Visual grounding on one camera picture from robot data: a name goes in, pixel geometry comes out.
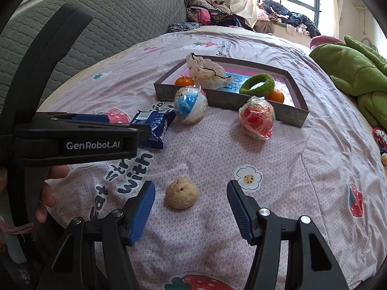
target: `headboard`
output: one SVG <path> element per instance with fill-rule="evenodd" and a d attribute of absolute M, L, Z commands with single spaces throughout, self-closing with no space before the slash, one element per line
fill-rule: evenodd
<path fill-rule="evenodd" d="M 41 28 L 64 3 L 95 16 L 55 67 L 40 103 L 78 72 L 185 22 L 184 0 L 44 0 L 13 17 L 0 35 L 0 110 L 12 78 Z"/>

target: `bed sheet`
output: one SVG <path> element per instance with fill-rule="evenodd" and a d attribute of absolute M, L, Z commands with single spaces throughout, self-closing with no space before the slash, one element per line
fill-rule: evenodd
<path fill-rule="evenodd" d="M 73 165 L 67 178 L 50 182 L 58 202 L 50 213 L 62 225 L 76 216 L 101 218 L 152 180 L 154 207 L 142 240 L 128 250 L 141 287 L 164 289 L 173 277 L 189 282 L 187 275 L 196 275 L 242 289 L 254 248 L 241 239 L 226 185 L 253 174 L 260 182 L 246 193 L 278 216 L 309 215 L 353 289 L 386 256 L 387 182 L 375 141 L 307 49 L 274 36 L 222 29 L 167 34 L 129 49 L 85 70 L 41 110 L 97 113 L 117 108 L 132 118 L 138 109 L 170 108 L 156 101 L 153 82 L 195 52 L 287 69 L 310 110 L 303 127 L 276 122 L 272 139 L 257 141 L 240 132 L 236 112 L 210 107 L 195 126 L 173 122 L 163 151 L 140 149 L 136 159 Z M 169 183 L 182 176 L 201 193 L 192 208 L 176 212 L 163 199 Z M 363 194 L 362 217 L 349 205 L 352 184 Z M 286 257 L 283 247 L 278 289 L 285 281 Z"/>

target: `metal screw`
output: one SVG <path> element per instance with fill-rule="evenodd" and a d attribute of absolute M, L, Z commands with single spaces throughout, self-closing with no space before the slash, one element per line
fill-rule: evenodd
<path fill-rule="evenodd" d="M 123 215 L 123 211 L 121 209 L 116 209 L 112 211 L 114 217 L 121 217 Z"/>
<path fill-rule="evenodd" d="M 311 220 L 308 216 L 301 216 L 301 221 L 305 224 L 310 224 Z"/>
<path fill-rule="evenodd" d="M 270 215 L 270 210 L 268 210 L 267 208 L 261 208 L 259 210 L 259 213 L 262 215 L 262 216 L 269 216 Z"/>
<path fill-rule="evenodd" d="M 74 224 L 74 225 L 78 225 L 82 222 L 82 218 L 81 217 L 75 217 L 73 220 L 71 220 L 71 223 Z"/>

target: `blue snack package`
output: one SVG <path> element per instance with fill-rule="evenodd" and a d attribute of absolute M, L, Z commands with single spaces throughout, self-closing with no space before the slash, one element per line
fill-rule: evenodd
<path fill-rule="evenodd" d="M 164 149 L 164 136 L 168 127 L 175 119 L 176 113 L 173 110 L 166 112 L 151 110 L 140 111 L 135 115 L 131 123 L 148 124 L 152 129 L 150 138 L 146 142 L 139 142 L 140 147 Z"/>

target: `orange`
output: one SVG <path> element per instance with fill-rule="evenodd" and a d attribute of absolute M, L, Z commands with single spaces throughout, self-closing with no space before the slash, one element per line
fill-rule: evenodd
<path fill-rule="evenodd" d="M 284 103 L 285 96 L 278 89 L 274 89 L 270 94 L 265 96 L 265 99 L 279 102 L 279 103 Z"/>
<path fill-rule="evenodd" d="M 194 81 L 192 80 L 191 77 L 188 76 L 181 76 L 175 81 L 175 85 L 178 86 L 193 86 Z"/>

